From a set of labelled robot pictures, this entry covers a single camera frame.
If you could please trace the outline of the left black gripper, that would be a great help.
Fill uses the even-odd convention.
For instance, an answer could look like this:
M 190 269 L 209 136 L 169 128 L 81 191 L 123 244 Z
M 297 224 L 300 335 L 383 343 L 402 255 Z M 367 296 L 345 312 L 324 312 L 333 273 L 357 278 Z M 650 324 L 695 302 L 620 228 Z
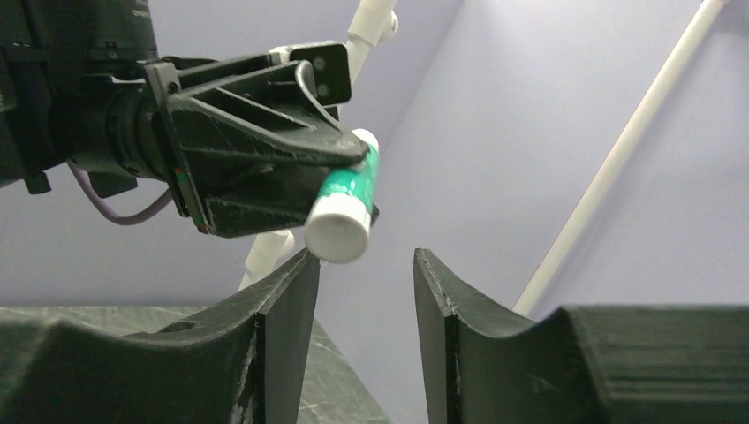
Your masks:
M 140 82 L 95 78 L 70 98 L 70 170 L 106 220 L 122 217 L 106 200 L 141 178 L 167 188 L 131 220 L 169 205 L 186 216 L 184 171 L 267 163 L 282 165 L 253 166 L 210 190 L 198 231 L 235 239 L 300 227 L 328 167 L 358 163 L 369 150 L 319 102 L 307 61 L 165 57 L 139 71 Z

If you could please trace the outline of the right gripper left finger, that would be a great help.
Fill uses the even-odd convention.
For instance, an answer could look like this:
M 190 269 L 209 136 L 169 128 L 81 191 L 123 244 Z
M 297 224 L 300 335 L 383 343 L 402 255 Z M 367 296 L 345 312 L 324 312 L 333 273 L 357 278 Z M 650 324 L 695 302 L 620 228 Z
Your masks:
M 4 423 L 293 423 L 320 263 L 261 281 L 156 332 L 59 319 L 1 324 Z

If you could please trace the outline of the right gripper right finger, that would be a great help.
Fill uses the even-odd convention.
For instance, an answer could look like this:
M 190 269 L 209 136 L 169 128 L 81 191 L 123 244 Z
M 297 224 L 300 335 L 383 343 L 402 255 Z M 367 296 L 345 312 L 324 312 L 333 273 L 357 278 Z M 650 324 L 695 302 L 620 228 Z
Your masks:
M 532 321 L 413 254 L 431 423 L 745 423 L 745 306 L 564 306 Z

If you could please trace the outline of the green white glue stick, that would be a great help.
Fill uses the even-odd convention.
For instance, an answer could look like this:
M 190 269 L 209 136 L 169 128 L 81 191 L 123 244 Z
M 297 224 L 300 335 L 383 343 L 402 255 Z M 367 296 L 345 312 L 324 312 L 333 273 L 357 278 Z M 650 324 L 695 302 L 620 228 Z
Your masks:
M 324 180 L 306 219 L 304 240 L 322 261 L 345 264 L 367 250 L 375 215 L 375 190 L 380 167 L 380 146 L 366 129 L 353 131 L 368 144 L 363 161 L 333 170 Z

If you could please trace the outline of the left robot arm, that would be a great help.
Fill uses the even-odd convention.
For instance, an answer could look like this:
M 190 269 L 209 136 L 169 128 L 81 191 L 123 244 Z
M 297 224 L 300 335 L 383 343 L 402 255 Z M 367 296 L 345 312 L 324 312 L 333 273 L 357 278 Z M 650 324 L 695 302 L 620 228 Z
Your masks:
M 31 194 L 69 163 L 97 200 L 163 182 L 204 234 L 299 227 L 372 151 L 338 120 L 351 95 L 340 42 L 162 57 L 145 1 L 1 4 L 1 183 Z

